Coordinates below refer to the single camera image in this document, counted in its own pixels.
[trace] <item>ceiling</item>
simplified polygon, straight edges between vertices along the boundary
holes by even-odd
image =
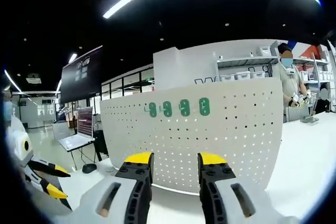
[[[334,0],[320,0],[321,6],[314,0],[133,0],[104,19],[118,1],[7,0],[8,73],[23,91],[56,90],[71,54],[100,45],[108,80],[152,63],[154,52],[170,47],[252,38],[336,40]],[[30,73],[42,83],[27,83]]]

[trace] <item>gray t-shirt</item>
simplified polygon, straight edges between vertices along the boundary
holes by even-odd
[[[295,65],[291,65],[295,73],[288,75],[285,71],[285,67],[279,62],[273,67],[273,76],[278,77],[281,80],[282,91],[285,95],[291,97],[293,94],[299,95],[299,84],[302,82],[299,71]],[[288,102],[283,100],[284,109],[288,107]]]

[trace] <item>perforated white panel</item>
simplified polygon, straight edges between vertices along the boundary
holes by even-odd
[[[209,100],[209,115],[200,113],[201,98]],[[190,103],[189,116],[181,115],[183,99]],[[171,117],[163,112],[165,101],[171,103]],[[150,116],[150,103],[156,104],[156,117]],[[276,78],[135,94],[101,101],[100,106],[112,164],[119,168],[131,154],[154,152],[154,184],[198,193],[197,153],[202,151],[225,157],[236,176],[250,176],[263,188],[270,180],[283,119]],[[206,104],[201,110],[206,114]]]

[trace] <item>floor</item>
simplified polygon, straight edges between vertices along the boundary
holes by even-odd
[[[33,145],[34,155],[38,158],[44,159],[51,163],[57,164],[68,172],[74,172],[75,164],[72,160],[71,154],[66,152],[64,148],[54,139],[53,127],[46,126],[36,129],[28,129],[27,133],[29,135],[30,141]],[[94,159],[94,146],[93,144],[82,148],[83,153],[91,160]],[[81,159],[81,154],[79,150],[73,151],[73,158],[76,162],[77,169],[81,169],[86,163],[92,163],[91,160],[83,155],[83,160]]]

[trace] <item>desk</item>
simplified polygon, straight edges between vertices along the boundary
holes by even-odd
[[[76,162],[75,162],[75,159],[74,159],[74,155],[72,154],[72,151],[75,151],[75,150],[78,150],[80,148],[83,148],[89,144],[92,144],[94,143],[94,138],[88,138],[88,137],[84,137],[84,136],[81,136],[81,135],[73,135],[73,136],[69,136],[69,137],[66,137],[66,138],[62,138],[60,140],[58,140],[59,144],[67,151],[67,152],[70,152],[71,154],[71,157],[72,157],[72,160],[73,160],[73,163],[75,164],[75,168],[77,170],[77,165],[76,165]],[[95,146],[95,157],[94,157],[94,160],[93,162],[95,162],[96,160],[96,146]],[[86,164],[86,162],[83,160],[83,155],[89,159],[84,153],[83,151],[81,150],[80,151],[80,158],[82,159],[82,161]]]
[[[300,121],[285,123],[277,162],[266,189],[273,206],[283,215],[299,219],[311,210],[331,179],[336,161],[336,114],[321,113],[316,125]],[[68,195],[72,209],[79,206],[80,197],[101,181],[111,166],[105,159],[90,174],[71,173],[70,178],[59,178]],[[153,199],[148,224],[195,223],[204,224],[200,199],[152,187]]]

